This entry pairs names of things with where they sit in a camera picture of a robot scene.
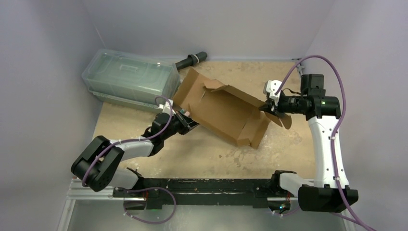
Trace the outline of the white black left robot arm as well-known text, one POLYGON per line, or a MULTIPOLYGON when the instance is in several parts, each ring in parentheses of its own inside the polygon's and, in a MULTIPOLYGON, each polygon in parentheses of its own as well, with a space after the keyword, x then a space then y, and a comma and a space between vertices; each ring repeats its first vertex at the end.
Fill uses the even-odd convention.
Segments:
POLYGON ((123 170, 123 160, 150 157, 157 154, 165 140, 173 135, 185 135, 198 126, 180 111, 159 113, 151 126, 137 138, 110 140, 102 135, 95 137, 71 165, 71 173, 81 179, 84 187, 99 192, 106 187, 124 188, 132 197, 143 192, 143 183, 135 170, 123 170))

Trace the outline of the brown cardboard box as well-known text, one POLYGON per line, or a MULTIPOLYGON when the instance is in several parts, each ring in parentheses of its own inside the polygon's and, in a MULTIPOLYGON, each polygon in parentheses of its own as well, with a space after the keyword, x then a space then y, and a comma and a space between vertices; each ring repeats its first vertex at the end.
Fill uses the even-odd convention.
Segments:
POLYGON ((209 79, 190 68, 176 94, 174 103, 190 117, 224 140, 236 146, 257 149, 270 122, 289 129, 292 118, 278 117, 259 108, 260 99, 217 79, 209 79))

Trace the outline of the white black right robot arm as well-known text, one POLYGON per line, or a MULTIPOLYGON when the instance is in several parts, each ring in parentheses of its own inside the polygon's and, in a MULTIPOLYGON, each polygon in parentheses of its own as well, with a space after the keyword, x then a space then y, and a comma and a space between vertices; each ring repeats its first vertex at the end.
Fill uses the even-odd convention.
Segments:
POLYGON ((285 95, 282 86, 279 80, 265 83, 266 101, 259 110, 285 128, 291 126, 290 114, 305 116, 313 141, 315 177, 310 182, 294 171, 277 170, 267 189, 277 196, 294 195, 303 211, 341 213, 358 200, 358 191, 349 187, 344 172, 338 128, 340 101, 326 95, 321 74, 302 75, 300 91, 292 96, 285 95))

